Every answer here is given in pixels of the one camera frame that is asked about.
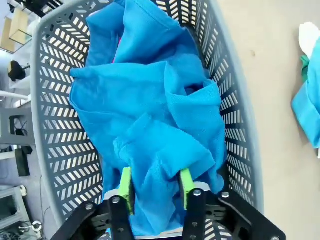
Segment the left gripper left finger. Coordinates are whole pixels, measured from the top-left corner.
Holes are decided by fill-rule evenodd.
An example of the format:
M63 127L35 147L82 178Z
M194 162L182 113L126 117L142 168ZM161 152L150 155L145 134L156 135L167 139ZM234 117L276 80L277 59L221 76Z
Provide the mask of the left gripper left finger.
M112 240L133 240L129 216L134 214L131 168L122 170L117 194L101 204L81 203L52 237L53 240L98 240L110 230Z

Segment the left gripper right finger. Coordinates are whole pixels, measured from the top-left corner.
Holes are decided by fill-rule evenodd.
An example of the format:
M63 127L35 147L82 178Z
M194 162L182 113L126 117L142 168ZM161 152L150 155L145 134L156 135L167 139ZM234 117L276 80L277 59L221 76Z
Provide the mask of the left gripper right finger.
M189 169L178 175L186 210L184 240L285 240L285 233L232 189L213 194L197 188Z

